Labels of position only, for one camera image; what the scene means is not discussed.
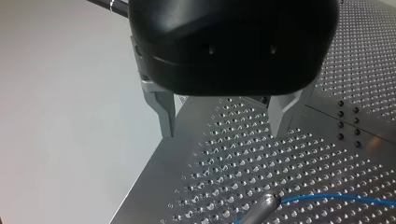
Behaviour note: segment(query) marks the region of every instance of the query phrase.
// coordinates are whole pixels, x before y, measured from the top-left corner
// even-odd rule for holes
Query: perforated metal plate
[[[112,223],[233,223],[267,190],[396,199],[395,14],[343,2],[311,102],[286,137],[272,137],[266,109],[249,99],[190,97]],[[396,210],[317,200],[266,222],[393,223]]]
[[[313,107],[396,142],[396,13],[375,0],[343,0]],[[336,102],[344,101],[344,108]],[[352,109],[360,111],[355,115]]]

